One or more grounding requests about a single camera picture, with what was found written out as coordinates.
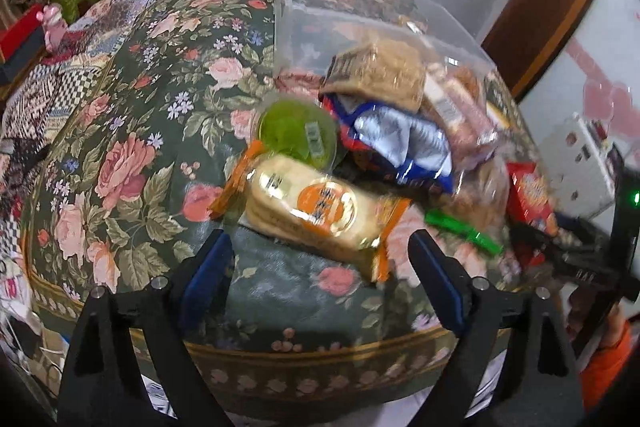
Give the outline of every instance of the red box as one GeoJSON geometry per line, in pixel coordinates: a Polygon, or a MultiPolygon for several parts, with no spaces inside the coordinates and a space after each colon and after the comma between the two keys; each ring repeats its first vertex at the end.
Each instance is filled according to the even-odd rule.
{"type": "MultiPolygon", "coordinates": [[[[527,223],[551,236],[558,234],[558,222],[546,191],[545,181],[538,174],[536,164],[507,163],[511,181],[507,214],[514,221],[527,223]]],[[[513,245],[514,254],[523,269],[545,262],[542,252],[527,245],[513,245]]]]}
{"type": "Polygon", "coordinates": [[[0,31],[0,64],[4,64],[20,45],[40,26],[36,13],[42,11],[42,4],[34,4],[18,21],[6,31],[0,31]]]}

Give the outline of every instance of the pink toy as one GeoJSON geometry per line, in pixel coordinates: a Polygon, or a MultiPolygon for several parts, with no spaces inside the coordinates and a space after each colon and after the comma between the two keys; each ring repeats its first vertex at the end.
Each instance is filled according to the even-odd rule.
{"type": "Polygon", "coordinates": [[[66,21],[62,18],[62,6],[47,4],[43,11],[36,13],[36,19],[42,23],[47,51],[51,54],[55,53],[68,28],[66,21]]]}

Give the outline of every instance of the green plastic cup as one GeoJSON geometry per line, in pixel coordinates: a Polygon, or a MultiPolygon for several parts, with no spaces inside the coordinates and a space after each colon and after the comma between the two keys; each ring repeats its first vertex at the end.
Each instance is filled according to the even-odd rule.
{"type": "Polygon", "coordinates": [[[271,103],[257,123],[264,145],[319,170],[333,166],[337,127],[331,115],[313,102],[285,97],[271,103]]]}

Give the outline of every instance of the snack package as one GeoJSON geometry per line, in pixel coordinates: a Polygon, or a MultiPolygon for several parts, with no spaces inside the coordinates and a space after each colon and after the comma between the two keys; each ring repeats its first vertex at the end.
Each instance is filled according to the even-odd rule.
{"type": "MultiPolygon", "coordinates": [[[[558,235],[556,214],[549,202],[545,181],[533,162],[507,163],[511,188],[507,213],[514,221],[528,223],[548,233],[558,235]]],[[[544,263],[545,256],[533,248],[519,246],[515,252],[523,268],[544,263]]]]}
{"type": "Polygon", "coordinates": [[[498,236],[511,186],[504,161],[495,157],[473,170],[456,171],[452,178],[453,193],[436,194],[434,204],[480,232],[498,236]]]}
{"type": "Polygon", "coordinates": [[[455,72],[447,73],[442,64],[433,62],[427,66],[420,111],[446,132],[456,169],[474,169],[500,145],[500,134],[486,111],[456,78],[455,72]]]}
{"type": "Polygon", "coordinates": [[[320,93],[381,100],[415,114],[422,102],[425,73],[418,49],[380,39],[336,55],[320,93]]]}
{"type": "Polygon", "coordinates": [[[482,82],[478,80],[476,74],[471,68],[460,66],[459,68],[456,68],[451,74],[453,78],[455,78],[457,81],[459,81],[460,84],[462,84],[462,87],[466,89],[466,91],[471,95],[471,98],[474,99],[479,107],[485,107],[486,97],[484,88],[482,87],[482,82]]]}
{"type": "Polygon", "coordinates": [[[241,217],[257,232],[355,264],[371,282],[388,278],[386,237],[410,201],[377,196],[288,156],[268,152],[254,140],[209,207],[218,219],[241,192],[241,217]]]}
{"type": "Polygon", "coordinates": [[[452,189],[447,137],[435,123],[382,102],[327,94],[322,107],[340,122],[340,139],[358,166],[399,185],[452,189]]]}
{"type": "Polygon", "coordinates": [[[335,160],[337,131],[331,115],[313,100],[276,95],[262,104],[252,137],[270,151],[329,170],[335,160]]]}

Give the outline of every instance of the white electrical box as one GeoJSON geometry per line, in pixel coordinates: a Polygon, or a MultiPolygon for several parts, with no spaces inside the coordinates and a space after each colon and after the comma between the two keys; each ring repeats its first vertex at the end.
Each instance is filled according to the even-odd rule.
{"type": "Polygon", "coordinates": [[[558,209],[593,217],[613,204],[615,185],[607,154],[610,144],[593,124],[574,113],[540,144],[558,209]]]}

